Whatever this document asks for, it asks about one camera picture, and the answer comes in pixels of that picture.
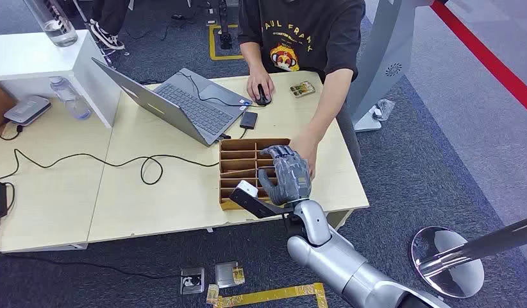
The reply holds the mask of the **person's right hand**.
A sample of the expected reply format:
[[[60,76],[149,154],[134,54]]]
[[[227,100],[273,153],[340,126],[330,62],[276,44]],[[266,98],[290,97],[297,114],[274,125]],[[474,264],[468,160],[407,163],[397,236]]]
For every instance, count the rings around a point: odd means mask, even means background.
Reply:
[[[262,65],[252,65],[249,67],[249,78],[246,90],[253,101],[257,101],[262,97],[259,91],[260,85],[262,86],[265,98],[271,99],[271,95],[274,92],[274,83],[270,75]]]

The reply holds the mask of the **person's left hand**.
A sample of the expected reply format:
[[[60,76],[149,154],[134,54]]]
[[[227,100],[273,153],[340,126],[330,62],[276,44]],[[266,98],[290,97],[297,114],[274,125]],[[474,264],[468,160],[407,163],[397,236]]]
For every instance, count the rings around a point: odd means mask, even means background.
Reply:
[[[309,131],[301,132],[295,136],[289,146],[296,151],[299,156],[307,161],[311,179],[315,178],[315,167],[317,158],[317,148],[319,139]]]

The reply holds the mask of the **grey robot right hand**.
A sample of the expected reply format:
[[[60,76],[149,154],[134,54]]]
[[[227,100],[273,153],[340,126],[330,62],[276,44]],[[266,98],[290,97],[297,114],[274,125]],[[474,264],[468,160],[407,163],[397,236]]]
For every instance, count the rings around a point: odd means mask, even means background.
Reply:
[[[277,184],[269,180],[267,172],[258,168],[258,181],[277,206],[308,199],[312,190],[311,176],[305,159],[287,145],[272,145],[260,151],[273,159]]]

